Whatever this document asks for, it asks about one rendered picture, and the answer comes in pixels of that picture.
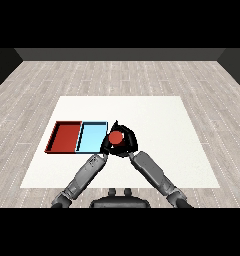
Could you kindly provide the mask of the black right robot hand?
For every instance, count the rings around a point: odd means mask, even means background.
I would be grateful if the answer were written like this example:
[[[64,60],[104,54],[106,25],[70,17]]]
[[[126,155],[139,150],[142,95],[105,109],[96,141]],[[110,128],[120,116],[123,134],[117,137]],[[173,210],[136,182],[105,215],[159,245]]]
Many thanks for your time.
[[[120,145],[112,145],[112,148],[114,149],[112,155],[124,158],[138,150],[138,142],[131,129],[118,124],[115,131],[120,131],[123,134],[123,140]]]

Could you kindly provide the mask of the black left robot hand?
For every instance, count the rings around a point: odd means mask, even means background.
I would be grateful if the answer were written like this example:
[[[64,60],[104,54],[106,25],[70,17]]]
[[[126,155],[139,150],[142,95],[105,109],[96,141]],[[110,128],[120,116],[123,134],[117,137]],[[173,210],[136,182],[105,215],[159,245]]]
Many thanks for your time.
[[[111,132],[115,131],[118,126],[118,121],[115,121],[115,123],[111,127]],[[112,148],[112,143],[109,141],[109,133],[107,133],[101,143],[100,146],[100,152],[102,154],[112,154],[114,152],[114,149]]]

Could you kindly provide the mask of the small red can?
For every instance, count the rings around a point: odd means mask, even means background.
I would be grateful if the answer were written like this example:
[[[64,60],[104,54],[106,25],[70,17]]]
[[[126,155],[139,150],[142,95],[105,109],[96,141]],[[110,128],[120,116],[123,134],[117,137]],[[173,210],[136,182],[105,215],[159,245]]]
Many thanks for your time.
[[[112,145],[120,145],[123,140],[123,134],[120,131],[113,131],[109,134],[108,139]]]

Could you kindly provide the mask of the light blue shallow open box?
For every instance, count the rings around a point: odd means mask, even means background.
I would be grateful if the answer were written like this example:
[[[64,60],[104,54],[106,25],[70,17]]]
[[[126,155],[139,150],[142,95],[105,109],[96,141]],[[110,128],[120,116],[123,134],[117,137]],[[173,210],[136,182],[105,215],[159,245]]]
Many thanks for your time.
[[[75,152],[77,154],[99,153],[107,130],[106,121],[84,121],[78,135]]]

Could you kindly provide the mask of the red shallow open box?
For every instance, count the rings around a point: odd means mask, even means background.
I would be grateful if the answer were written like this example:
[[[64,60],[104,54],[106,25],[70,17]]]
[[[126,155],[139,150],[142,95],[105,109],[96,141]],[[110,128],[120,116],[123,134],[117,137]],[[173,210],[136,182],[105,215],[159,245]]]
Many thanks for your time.
[[[47,154],[75,154],[81,121],[57,121],[45,148]]]

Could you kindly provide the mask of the dark grey robot body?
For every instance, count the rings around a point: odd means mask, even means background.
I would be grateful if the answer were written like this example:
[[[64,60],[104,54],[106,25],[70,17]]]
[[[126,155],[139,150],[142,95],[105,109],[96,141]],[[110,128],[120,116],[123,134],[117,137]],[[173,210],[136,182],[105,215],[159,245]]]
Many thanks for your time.
[[[147,200],[134,197],[130,188],[124,189],[123,196],[117,196],[116,189],[110,188],[108,195],[93,200],[90,208],[150,208],[150,204]]]

